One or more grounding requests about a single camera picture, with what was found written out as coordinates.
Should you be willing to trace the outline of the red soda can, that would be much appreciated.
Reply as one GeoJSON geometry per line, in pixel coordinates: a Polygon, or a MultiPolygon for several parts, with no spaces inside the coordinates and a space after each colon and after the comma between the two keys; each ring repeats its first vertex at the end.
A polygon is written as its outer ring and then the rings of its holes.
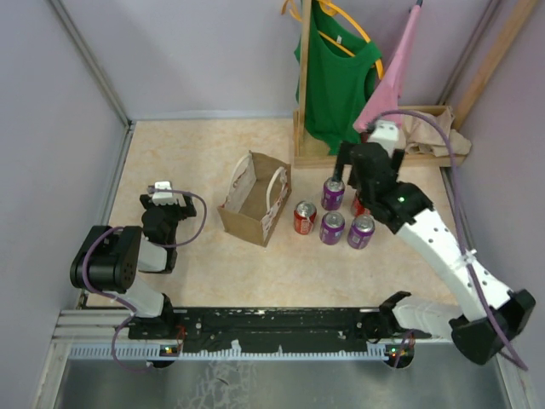
{"type": "Polygon", "coordinates": [[[357,217],[357,216],[362,216],[362,215],[365,215],[365,216],[369,216],[370,215],[370,211],[368,209],[366,209],[359,201],[359,197],[358,197],[358,194],[355,193],[354,194],[354,197],[353,197],[353,202],[351,204],[351,213],[354,217],[357,217]]]}

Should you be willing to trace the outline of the purple soda can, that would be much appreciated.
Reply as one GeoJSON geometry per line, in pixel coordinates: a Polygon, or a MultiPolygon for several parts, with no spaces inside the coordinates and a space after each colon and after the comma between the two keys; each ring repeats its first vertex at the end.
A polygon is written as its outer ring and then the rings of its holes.
{"type": "Polygon", "coordinates": [[[323,185],[321,205],[327,211],[339,210],[345,193],[345,184],[342,180],[328,178],[323,185]]]}
{"type": "Polygon", "coordinates": [[[360,215],[355,217],[348,231],[348,245],[355,250],[362,250],[369,244],[375,228],[372,216],[360,215]]]}
{"type": "Polygon", "coordinates": [[[326,245],[336,245],[345,228],[345,218],[338,211],[325,213],[321,220],[319,238],[326,245]]]}

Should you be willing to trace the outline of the silver top can front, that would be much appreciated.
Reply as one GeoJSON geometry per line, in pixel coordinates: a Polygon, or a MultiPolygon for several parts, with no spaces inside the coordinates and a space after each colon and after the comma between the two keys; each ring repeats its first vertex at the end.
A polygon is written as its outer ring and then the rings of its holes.
{"type": "Polygon", "coordinates": [[[312,232],[317,216],[316,206],[307,200],[302,200],[294,208],[294,229],[298,234],[308,235],[312,232]]]}

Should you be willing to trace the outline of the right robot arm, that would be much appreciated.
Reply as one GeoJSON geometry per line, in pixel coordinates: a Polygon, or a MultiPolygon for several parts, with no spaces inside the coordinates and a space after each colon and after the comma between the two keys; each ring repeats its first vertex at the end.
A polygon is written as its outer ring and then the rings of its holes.
{"type": "Polygon", "coordinates": [[[468,360],[487,363],[525,329],[536,300],[495,278],[446,227],[432,200],[415,184],[399,181],[404,152],[376,142],[343,142],[333,176],[351,166],[348,184],[376,222],[417,251],[455,296],[455,306],[396,293],[382,304],[381,329],[390,337],[418,330],[450,339],[468,360]]]}

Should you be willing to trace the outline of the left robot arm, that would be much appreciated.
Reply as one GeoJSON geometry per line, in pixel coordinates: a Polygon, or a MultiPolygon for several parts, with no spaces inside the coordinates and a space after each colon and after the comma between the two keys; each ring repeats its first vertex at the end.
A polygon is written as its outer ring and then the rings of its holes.
{"type": "Polygon", "coordinates": [[[138,277],[170,274],[177,261],[177,228],[197,215],[193,196],[169,189],[142,194],[141,226],[93,226],[77,252],[70,281],[76,288],[120,302],[131,313],[133,331],[143,337],[171,336],[177,327],[168,296],[138,277]]]}

